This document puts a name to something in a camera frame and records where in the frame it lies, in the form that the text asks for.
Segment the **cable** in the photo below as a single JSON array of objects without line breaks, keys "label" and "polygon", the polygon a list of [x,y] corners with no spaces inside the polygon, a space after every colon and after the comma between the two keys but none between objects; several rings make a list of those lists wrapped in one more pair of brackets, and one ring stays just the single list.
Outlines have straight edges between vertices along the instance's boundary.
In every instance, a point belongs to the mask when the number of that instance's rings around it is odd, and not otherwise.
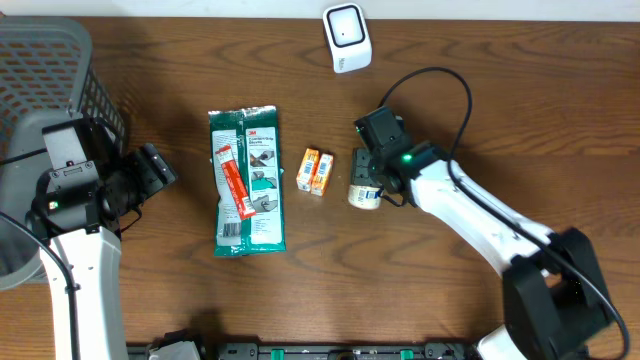
[{"label": "cable", "polygon": [[507,219],[504,215],[502,215],[501,213],[497,212],[496,210],[491,208],[489,205],[484,203],[482,200],[476,197],[471,191],[469,191],[469,189],[467,189],[464,186],[464,184],[462,184],[460,179],[458,179],[454,175],[452,162],[454,160],[456,149],[460,144],[460,139],[462,138],[462,134],[464,133],[464,130],[466,129],[467,124],[469,123],[469,119],[471,118],[471,111],[473,109],[473,98],[471,96],[471,88],[469,87],[469,84],[467,84],[467,82],[464,80],[464,78],[460,74],[456,73],[455,71],[447,68],[443,68],[443,67],[427,67],[427,68],[416,70],[408,74],[407,76],[403,77],[402,79],[398,80],[395,84],[393,84],[393,86],[389,89],[389,91],[387,91],[387,93],[384,95],[384,97],[380,101],[380,104],[378,105],[378,107],[383,106],[387,102],[387,99],[389,98],[393,90],[395,90],[395,88],[397,88],[400,84],[402,84],[406,80],[418,74],[422,74],[426,72],[434,72],[434,71],[444,72],[458,79],[458,81],[460,81],[460,83],[464,87],[464,90],[467,95],[467,112],[464,116],[464,120],[462,121],[462,125],[460,125],[458,134],[456,135],[456,138],[453,141],[453,145],[451,146],[451,150],[449,152],[449,158],[447,159],[447,172],[449,173],[449,177],[451,178],[451,181],[458,189],[460,189],[467,197],[469,197],[474,203],[480,206],[483,210],[491,214],[500,222],[504,223],[509,229],[513,230],[518,235],[521,235],[525,239],[531,241],[534,245],[539,247],[540,250],[542,250],[545,254],[547,254],[558,265],[564,268],[567,272],[573,274],[575,277],[580,279],[582,283],[586,284],[588,287],[591,288],[591,290],[600,299],[604,307],[608,310],[609,314],[611,315],[611,317],[613,317],[615,322],[618,324],[618,327],[620,328],[620,333],[622,334],[622,340],[623,340],[623,351],[615,359],[616,360],[624,359],[631,351],[631,336],[629,335],[629,330],[627,329],[627,326],[624,323],[622,316],[620,315],[616,307],[611,303],[611,301],[607,299],[604,293],[600,289],[598,289],[598,287],[593,282],[591,282],[591,280],[589,280],[589,278],[585,274],[583,274],[582,271],[580,271],[571,263],[566,261],[562,257],[562,255],[560,255],[553,249],[549,248],[545,243],[543,243],[542,241],[540,241],[539,239],[537,239],[536,237],[534,237],[533,235],[531,235],[530,233],[522,229],[518,224],[511,222],[511,220]]},{"label": "cable", "polygon": [[15,156],[15,157],[0,161],[0,166],[9,165],[9,164],[14,163],[16,161],[28,159],[28,158],[30,158],[32,156],[40,155],[40,154],[43,154],[43,153],[46,153],[46,152],[47,152],[47,149],[46,148],[42,148],[42,149],[38,149],[38,150],[35,150],[35,151],[32,151],[32,152],[28,152],[26,154],[18,155],[18,156]]},{"label": "cable", "polygon": [[54,253],[51,248],[38,240],[38,237],[31,230],[27,229],[24,225],[20,224],[15,219],[3,213],[2,211],[0,211],[0,217],[4,218],[9,224],[13,225],[16,229],[27,235],[27,237],[29,237],[31,240],[35,241],[35,243],[38,244],[42,251],[44,251],[60,269],[60,272],[64,277],[64,281],[67,284],[65,290],[67,291],[67,296],[69,298],[69,331],[71,335],[71,358],[73,360],[80,360],[80,346],[78,342],[78,313],[76,311],[76,290],[78,289],[75,287],[73,278],[71,277],[71,272],[64,265],[60,257],[58,257],[58,255],[56,255],[56,253]]}]

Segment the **brown tabletop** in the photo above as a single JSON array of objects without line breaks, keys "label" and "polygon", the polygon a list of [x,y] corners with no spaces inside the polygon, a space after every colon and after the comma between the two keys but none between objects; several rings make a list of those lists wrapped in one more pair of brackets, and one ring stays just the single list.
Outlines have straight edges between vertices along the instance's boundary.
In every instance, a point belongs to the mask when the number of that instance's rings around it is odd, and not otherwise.
[{"label": "brown tabletop", "polygon": [[[180,179],[122,242],[127,341],[193,328],[213,340],[477,340],[502,323],[500,278],[438,219],[346,199],[353,121],[424,66],[463,74],[474,113],[459,162],[514,209],[590,236],[640,357],[640,25],[369,21],[373,62],[337,75],[320,20],[82,18],[131,148],[154,143]],[[217,194],[207,111],[279,110],[288,251],[213,258]],[[465,110],[444,74],[390,105],[416,141],[449,146]],[[296,188],[308,146],[333,152],[324,198]],[[0,293],[0,358],[51,359],[45,285]],[[615,326],[592,351],[621,348]]]}]

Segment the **instruction picture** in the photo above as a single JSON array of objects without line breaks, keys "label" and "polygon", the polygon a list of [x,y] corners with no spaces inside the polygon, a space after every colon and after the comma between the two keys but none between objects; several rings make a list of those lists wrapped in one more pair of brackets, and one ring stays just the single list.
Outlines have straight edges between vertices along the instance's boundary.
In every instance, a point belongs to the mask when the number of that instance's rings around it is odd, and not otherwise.
[{"label": "instruction picture", "polygon": [[273,211],[278,207],[278,200],[269,200],[269,195],[259,196],[251,201],[257,213]]},{"label": "instruction picture", "polygon": [[250,155],[250,163],[252,167],[265,167],[265,166],[274,166],[275,160],[273,157],[275,156],[275,151],[273,150],[264,150],[261,152],[251,151]]},{"label": "instruction picture", "polygon": [[251,172],[251,189],[254,191],[277,189],[276,174],[269,170],[254,170]]}]

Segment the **gray plastic basket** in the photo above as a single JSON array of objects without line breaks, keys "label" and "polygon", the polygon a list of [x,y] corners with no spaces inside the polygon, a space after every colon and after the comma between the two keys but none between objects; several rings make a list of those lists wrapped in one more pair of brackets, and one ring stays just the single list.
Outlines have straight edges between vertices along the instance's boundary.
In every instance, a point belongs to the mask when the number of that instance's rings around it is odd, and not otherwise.
[{"label": "gray plastic basket", "polygon": [[[44,124],[56,116],[64,121],[65,117],[76,118],[80,113],[101,117],[113,125],[123,140],[120,150],[124,154],[127,130],[91,67],[91,52],[89,34],[75,21],[0,18],[0,159],[34,150],[35,145],[22,144],[24,137],[14,137],[18,130],[26,132],[21,126],[44,126],[37,122]],[[0,192],[0,200],[6,204],[11,201],[11,194]],[[21,209],[14,213],[9,215],[24,221]],[[6,234],[9,230],[2,230],[5,234],[0,233],[0,290],[42,273],[37,246],[15,244]]]}]

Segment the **barcode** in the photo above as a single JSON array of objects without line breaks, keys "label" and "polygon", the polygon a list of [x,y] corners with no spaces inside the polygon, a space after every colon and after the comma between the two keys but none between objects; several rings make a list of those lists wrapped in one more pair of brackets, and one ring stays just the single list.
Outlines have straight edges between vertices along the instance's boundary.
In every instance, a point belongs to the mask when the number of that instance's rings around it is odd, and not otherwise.
[{"label": "barcode", "polygon": [[241,234],[242,234],[242,223],[224,224],[224,228],[222,229],[223,237],[234,237],[234,236],[240,236]]},{"label": "barcode", "polygon": [[313,162],[307,161],[307,164],[304,166],[304,173],[311,174],[311,169],[313,168]]},{"label": "barcode", "polygon": [[320,164],[320,169],[318,169],[318,175],[324,176],[325,171],[327,171],[327,163]]},{"label": "barcode", "polygon": [[254,212],[254,208],[253,208],[253,204],[251,203],[251,200],[249,200],[249,197],[246,196],[242,199],[242,202],[244,203],[244,214],[251,214],[252,212]]}]

